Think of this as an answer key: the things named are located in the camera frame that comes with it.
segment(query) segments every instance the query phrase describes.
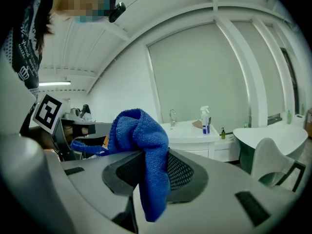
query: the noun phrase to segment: white chair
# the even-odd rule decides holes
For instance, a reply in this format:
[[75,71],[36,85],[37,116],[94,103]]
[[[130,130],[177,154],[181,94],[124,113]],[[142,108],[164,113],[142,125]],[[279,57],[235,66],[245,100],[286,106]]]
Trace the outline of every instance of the white chair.
[[[300,173],[291,192],[279,185],[289,177],[295,168],[298,168]],[[251,176],[289,201],[295,198],[294,192],[298,188],[305,168],[305,165],[283,155],[271,138],[265,138],[255,149]]]

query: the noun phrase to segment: faucet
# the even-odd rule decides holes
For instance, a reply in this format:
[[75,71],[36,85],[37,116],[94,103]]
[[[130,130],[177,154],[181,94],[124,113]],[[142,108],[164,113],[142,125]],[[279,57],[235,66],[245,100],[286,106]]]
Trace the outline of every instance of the faucet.
[[[172,119],[171,112],[174,113],[174,115],[175,115],[175,120]],[[174,126],[176,125],[176,123],[177,123],[175,110],[171,109],[169,115],[170,115],[170,120],[171,120],[170,126],[171,126],[171,127],[174,127]]]

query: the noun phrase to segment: white ceiling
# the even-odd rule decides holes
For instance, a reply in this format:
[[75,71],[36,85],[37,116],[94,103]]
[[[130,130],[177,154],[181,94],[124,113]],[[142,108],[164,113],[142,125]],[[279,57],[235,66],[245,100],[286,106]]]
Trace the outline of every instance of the white ceiling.
[[127,6],[114,23],[77,23],[53,15],[53,36],[45,38],[40,81],[70,80],[70,86],[40,87],[46,91],[89,92],[118,53],[157,24],[199,8],[239,6],[256,8],[281,18],[289,15],[278,0],[117,0]]

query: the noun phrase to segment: black t-shirt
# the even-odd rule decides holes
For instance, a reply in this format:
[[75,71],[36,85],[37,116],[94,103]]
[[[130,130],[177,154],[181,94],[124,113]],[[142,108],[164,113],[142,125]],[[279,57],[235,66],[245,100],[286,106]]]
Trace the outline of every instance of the black t-shirt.
[[[29,91],[38,98],[38,69],[42,56],[39,53],[39,38],[45,30],[46,18],[52,9],[53,0],[19,0],[15,6],[24,4],[21,12],[16,12],[12,26],[4,40],[1,51],[12,65]],[[27,134],[35,105],[25,119],[20,133]]]

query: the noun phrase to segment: fluorescent light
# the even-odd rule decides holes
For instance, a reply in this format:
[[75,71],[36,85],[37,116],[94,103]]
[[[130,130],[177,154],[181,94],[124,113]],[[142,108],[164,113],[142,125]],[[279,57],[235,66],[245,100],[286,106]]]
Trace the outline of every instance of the fluorescent light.
[[70,81],[56,81],[56,82],[40,82],[39,87],[42,86],[57,86],[57,85],[70,85]]

